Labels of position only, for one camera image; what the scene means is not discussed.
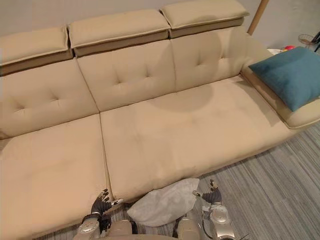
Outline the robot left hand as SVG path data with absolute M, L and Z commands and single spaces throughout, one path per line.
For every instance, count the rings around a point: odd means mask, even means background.
M 120 205 L 124 200 L 122 198 L 118 198 L 116 200 L 110 200 L 109 190 L 106 188 L 100 192 L 100 194 L 95 199 L 90 214 L 98 215 L 102 217 L 103 213 L 108 211 L 109 209 Z

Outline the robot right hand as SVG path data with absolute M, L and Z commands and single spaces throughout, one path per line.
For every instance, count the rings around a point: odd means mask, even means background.
M 218 184 L 213 179 L 210 179 L 209 183 L 211 186 L 210 192 L 203 193 L 203 192 L 193 190 L 192 194 L 196 197 L 202 198 L 203 200 L 205 200 L 207 203 L 211 205 L 222 204 L 222 195 L 219 190 Z

